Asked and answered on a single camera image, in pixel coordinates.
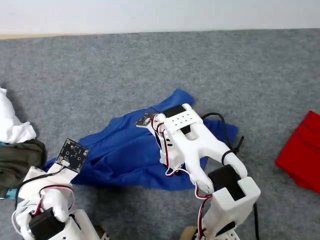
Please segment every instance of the gray carpet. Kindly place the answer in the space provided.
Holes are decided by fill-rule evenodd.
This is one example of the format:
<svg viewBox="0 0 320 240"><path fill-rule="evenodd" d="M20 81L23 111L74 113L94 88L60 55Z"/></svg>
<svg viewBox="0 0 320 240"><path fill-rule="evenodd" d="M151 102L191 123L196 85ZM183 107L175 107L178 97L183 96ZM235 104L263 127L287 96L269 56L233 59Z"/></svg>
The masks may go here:
<svg viewBox="0 0 320 240"><path fill-rule="evenodd" d="M320 113L320 29L1 40L0 84L49 158L66 138L96 133L184 89L199 114L221 112L245 136L239 157L261 189L260 239L319 239L320 195L298 187L275 160L308 110ZM206 171L215 167L212 160ZM77 207L114 240L179 239L201 204L192 190L74 188ZM13 205L0 201L1 240L21 239ZM252 215L237 233L255 239Z"/></svg>

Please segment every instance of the blue shirt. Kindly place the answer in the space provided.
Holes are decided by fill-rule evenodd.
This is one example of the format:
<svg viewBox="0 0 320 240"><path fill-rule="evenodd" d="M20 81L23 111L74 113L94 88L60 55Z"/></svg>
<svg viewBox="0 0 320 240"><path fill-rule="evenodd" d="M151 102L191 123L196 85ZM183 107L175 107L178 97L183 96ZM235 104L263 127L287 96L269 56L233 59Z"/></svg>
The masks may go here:
<svg viewBox="0 0 320 240"><path fill-rule="evenodd" d="M193 105L194 98L187 92L176 89L163 102L146 109L113 118L101 132L80 139L79 144L90 149L81 172L73 179L73 184L141 185L169 191L193 188L186 173L165 176L166 167L159 162L160 149L155 137L146 128L136 127L135 122L145 113L161 113L166 109L182 104ZM225 141L221 121L204 120L204 124L220 141ZM238 128L227 124L227 132L232 143ZM207 157L200 161L205 168ZM55 161L46 163L48 169Z"/></svg>

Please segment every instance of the circuit board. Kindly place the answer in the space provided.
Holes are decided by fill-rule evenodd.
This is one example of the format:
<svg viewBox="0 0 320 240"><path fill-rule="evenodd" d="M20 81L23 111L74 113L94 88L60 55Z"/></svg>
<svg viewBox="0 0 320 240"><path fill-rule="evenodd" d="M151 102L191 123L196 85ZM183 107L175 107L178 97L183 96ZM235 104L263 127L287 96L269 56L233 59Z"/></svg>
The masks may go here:
<svg viewBox="0 0 320 240"><path fill-rule="evenodd" d="M147 112L135 123L135 125L137 127L145 127L151 122L151 120L155 117L155 115L157 115L157 113Z"/></svg>
<svg viewBox="0 0 320 240"><path fill-rule="evenodd" d="M66 168L79 173L89 152L90 150L88 148L67 138L55 163L64 165Z"/></svg>

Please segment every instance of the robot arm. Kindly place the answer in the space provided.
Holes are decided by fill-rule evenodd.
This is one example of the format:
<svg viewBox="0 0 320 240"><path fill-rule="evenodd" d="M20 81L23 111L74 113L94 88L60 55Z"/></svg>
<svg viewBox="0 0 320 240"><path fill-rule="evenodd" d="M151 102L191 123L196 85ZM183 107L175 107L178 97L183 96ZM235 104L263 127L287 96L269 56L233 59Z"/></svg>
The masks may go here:
<svg viewBox="0 0 320 240"><path fill-rule="evenodd" d="M167 170L167 176L185 164L196 192L200 188L209 194L201 199L212 199L203 219L199 212L197 239L234 240L234 229L248 217L261 193L239 158L233 152L225 154L229 147L208 130L189 104L164 113L147 113L136 125L148 128L155 136L160 162L172 169L171 174ZM223 166L207 175L200 166L200 158L205 156L220 163L223 160Z"/></svg>
<svg viewBox="0 0 320 240"><path fill-rule="evenodd" d="M21 201L12 214L15 230L25 240L108 240L99 235L87 214L73 209L71 180L80 172L89 150L67 139L47 172L31 167L17 190Z"/></svg>

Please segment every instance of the dark green fabric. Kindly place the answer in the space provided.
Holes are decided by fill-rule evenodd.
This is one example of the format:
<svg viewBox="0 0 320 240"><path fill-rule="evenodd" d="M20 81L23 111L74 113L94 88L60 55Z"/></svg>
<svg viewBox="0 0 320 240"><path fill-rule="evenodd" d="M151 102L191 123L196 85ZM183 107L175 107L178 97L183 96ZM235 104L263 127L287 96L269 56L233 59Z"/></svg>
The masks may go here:
<svg viewBox="0 0 320 240"><path fill-rule="evenodd" d="M19 186L30 166L41 167L45 161L46 147L39 140L0 146L0 198Z"/></svg>

